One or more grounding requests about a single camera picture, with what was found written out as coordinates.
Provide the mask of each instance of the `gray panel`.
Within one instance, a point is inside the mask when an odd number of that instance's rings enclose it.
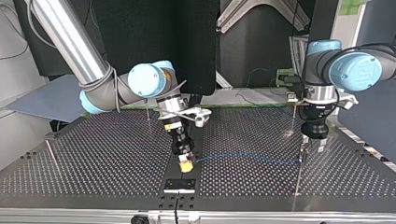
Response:
[[[394,0],[368,2],[357,45],[391,43],[396,35],[394,8]],[[343,125],[391,161],[396,161],[395,87],[396,81],[392,80],[377,83],[367,91],[354,92],[360,103],[339,114]]]
[[[7,105],[8,109],[46,119],[72,122],[85,112],[75,76],[63,76]]]

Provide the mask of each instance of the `white wall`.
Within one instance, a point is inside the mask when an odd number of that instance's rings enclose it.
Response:
[[[11,0],[0,2],[13,6]],[[0,8],[21,30],[15,15],[8,9]],[[45,84],[44,78],[38,74],[30,50],[19,57],[1,60],[21,53],[26,44],[0,13],[0,170],[39,145],[50,131],[47,119],[14,113],[4,108],[16,98]]]
[[[0,0],[0,2],[10,5],[11,1]],[[18,19],[9,10],[1,8],[20,30]],[[26,41],[16,34],[2,13],[0,13],[0,31],[0,59],[18,54],[25,49]],[[0,60],[0,77],[0,107],[45,84],[44,78],[38,74],[30,50],[17,58]]]

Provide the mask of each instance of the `metal bracket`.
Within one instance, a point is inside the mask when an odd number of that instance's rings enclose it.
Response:
[[[233,86],[218,71],[216,71],[216,82],[226,90],[230,90]]]
[[[286,18],[286,20],[293,23],[294,9],[297,4],[297,0],[233,0],[218,19],[218,31],[225,34],[252,8],[259,5],[274,7]],[[309,18],[306,16],[300,5],[298,5],[294,19],[294,27],[298,31],[301,31],[309,22]]]

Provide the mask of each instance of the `black cable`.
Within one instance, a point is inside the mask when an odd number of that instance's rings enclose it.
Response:
[[[177,200],[176,200],[176,206],[175,206],[175,223],[178,224],[178,215],[177,215],[177,207],[178,207],[178,197],[180,196],[180,193],[177,195]]]
[[[296,15],[297,15],[297,10],[298,10],[298,1],[296,1],[296,7],[294,9],[294,13],[293,13],[293,20],[291,21],[291,49],[293,51],[292,55],[293,55],[293,60],[294,60],[294,67],[296,68],[296,73],[297,76],[300,76],[298,69],[297,69],[297,60],[296,60],[296,55],[295,55],[295,47],[294,47],[294,23],[296,21]]]
[[[87,14],[85,15],[84,26],[87,25],[88,17],[90,16],[91,5],[92,5],[92,4],[91,4],[91,1],[92,1],[92,0],[90,0],[90,1],[88,2],[88,10],[87,10]]]
[[[26,44],[25,49],[24,49],[21,53],[18,53],[18,54],[12,55],[12,56],[8,56],[8,57],[5,57],[5,58],[0,58],[0,60],[12,59],[12,58],[19,57],[19,56],[21,56],[22,54],[24,54],[28,49],[29,49],[29,45]]]
[[[277,70],[277,68],[255,68],[255,69],[251,70],[251,71],[248,73],[248,76],[247,76],[247,85],[245,86],[245,89],[248,87],[248,84],[250,84],[251,75],[253,75],[253,73],[255,73],[256,71],[260,71],[260,70],[265,71],[265,72],[270,72],[270,71],[275,71],[275,70]],[[241,92],[241,90],[239,90],[239,92],[238,92],[235,96],[238,96],[238,95],[242,96],[241,94],[239,94],[239,93]]]
[[[41,36],[38,31],[35,29],[35,25],[33,24],[33,19],[32,19],[32,9],[33,9],[33,1],[34,0],[28,0],[27,3],[27,20],[29,21],[30,28],[32,29],[33,33],[35,36],[40,39],[44,44],[56,49],[55,45],[51,44],[49,41],[47,41],[43,36]]]
[[[283,92],[283,93],[276,93],[276,92],[273,91],[271,84],[272,84],[275,80],[276,80],[276,77],[274,77],[274,78],[271,79],[271,81],[270,81],[270,92],[271,92],[273,95],[285,95],[285,94],[286,94],[285,92]]]

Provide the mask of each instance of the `yellow object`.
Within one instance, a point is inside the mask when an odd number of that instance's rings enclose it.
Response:
[[[192,161],[181,161],[179,165],[181,173],[188,173],[193,167]]]

